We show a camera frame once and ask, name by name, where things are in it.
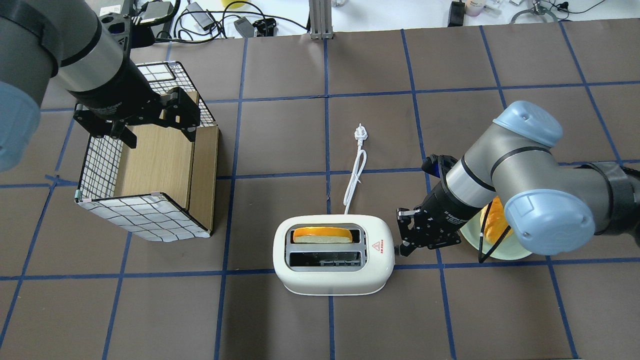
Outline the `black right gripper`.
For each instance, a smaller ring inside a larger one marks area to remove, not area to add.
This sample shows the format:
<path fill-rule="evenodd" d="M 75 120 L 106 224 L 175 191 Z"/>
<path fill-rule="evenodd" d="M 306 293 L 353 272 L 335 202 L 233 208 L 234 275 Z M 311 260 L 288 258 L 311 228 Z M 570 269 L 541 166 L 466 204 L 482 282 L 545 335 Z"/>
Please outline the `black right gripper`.
<path fill-rule="evenodd" d="M 462 207 L 450 201 L 428 201 L 414 209 L 397 208 L 402 244 L 394 246 L 396 256 L 410 256 L 418 248 L 430 250 L 462 243 Z"/>

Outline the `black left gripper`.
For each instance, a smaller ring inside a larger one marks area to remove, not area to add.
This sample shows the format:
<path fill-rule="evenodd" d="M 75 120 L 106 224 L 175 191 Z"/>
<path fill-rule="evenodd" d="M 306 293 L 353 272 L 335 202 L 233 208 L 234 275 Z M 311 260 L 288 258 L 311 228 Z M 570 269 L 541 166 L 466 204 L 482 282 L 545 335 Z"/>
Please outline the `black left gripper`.
<path fill-rule="evenodd" d="M 196 91 L 187 92 L 177 86 L 164 95 L 156 93 L 153 99 L 135 105 L 132 114 L 98 115 L 96 111 L 77 104 L 73 120 L 90 136 L 116 139 L 131 149 L 137 147 L 137 136 L 130 129 L 131 126 L 156 125 L 173 128 L 180 130 L 188 141 L 194 142 L 197 128 L 201 125 L 198 100 Z"/>

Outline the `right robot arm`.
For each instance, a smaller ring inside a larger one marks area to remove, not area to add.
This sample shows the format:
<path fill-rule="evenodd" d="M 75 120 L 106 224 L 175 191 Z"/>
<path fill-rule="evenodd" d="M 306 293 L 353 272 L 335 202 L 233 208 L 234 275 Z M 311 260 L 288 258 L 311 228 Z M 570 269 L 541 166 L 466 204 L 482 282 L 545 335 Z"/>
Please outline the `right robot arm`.
<path fill-rule="evenodd" d="M 563 168 L 551 153 L 560 123 L 528 101 L 510 104 L 459 159 L 430 155 L 422 170 L 439 183 L 413 209 L 398 208 L 395 254 L 460 243 L 458 230 L 494 198 L 524 249 L 558 255 L 599 235 L 639 240 L 639 171 L 616 162 Z"/>

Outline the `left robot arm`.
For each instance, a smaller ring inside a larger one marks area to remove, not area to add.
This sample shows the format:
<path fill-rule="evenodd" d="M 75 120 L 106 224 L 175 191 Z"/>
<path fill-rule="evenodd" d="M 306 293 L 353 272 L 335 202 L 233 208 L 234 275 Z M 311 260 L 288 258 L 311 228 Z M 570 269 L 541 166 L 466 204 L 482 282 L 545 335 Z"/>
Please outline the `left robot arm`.
<path fill-rule="evenodd" d="M 181 63 L 131 60 L 158 21 L 83 0 L 3 0 L 1 170 L 23 159 L 54 81 L 89 135 L 74 203 L 141 239 L 206 239 L 220 132 Z"/>

